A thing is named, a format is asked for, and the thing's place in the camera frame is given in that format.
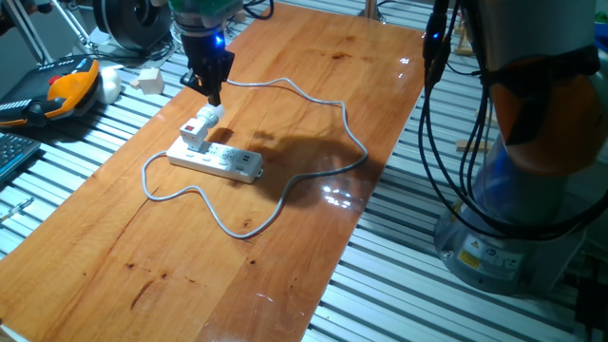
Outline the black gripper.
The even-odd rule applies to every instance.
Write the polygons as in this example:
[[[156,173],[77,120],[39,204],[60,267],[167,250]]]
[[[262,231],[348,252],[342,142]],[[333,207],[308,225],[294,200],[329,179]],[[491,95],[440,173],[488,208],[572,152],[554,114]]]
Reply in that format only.
[[[180,83],[204,95],[209,105],[219,106],[222,84],[227,81],[235,59],[235,54],[226,49],[224,31],[215,30],[203,36],[182,35],[181,41],[190,69],[181,76]],[[212,81],[195,73],[207,67],[213,72]]]

